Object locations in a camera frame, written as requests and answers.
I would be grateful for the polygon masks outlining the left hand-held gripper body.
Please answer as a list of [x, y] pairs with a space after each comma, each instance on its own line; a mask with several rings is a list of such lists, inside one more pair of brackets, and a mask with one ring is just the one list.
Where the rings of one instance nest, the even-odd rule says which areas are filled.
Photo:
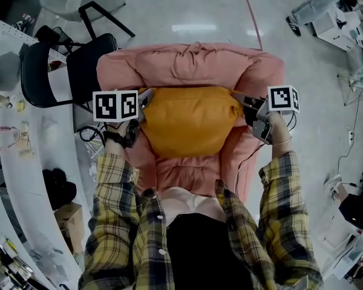
[[[139, 100], [137, 91], [98, 91], [93, 93], [93, 120], [106, 125], [100, 138], [105, 143], [107, 139], [119, 143], [122, 147], [133, 147], [139, 135]], [[113, 123], [129, 125], [126, 133], [111, 132]]]

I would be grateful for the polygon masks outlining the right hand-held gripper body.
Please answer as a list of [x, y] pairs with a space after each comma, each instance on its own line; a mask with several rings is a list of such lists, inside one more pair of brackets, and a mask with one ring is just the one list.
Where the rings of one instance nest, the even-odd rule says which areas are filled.
[[269, 123], [271, 113], [299, 113], [298, 91], [292, 85], [269, 86], [267, 88], [266, 97], [251, 99], [252, 106], [249, 107], [253, 107], [258, 110], [258, 120], [253, 123], [253, 126], [251, 126], [252, 134], [265, 144], [272, 144], [272, 126]]

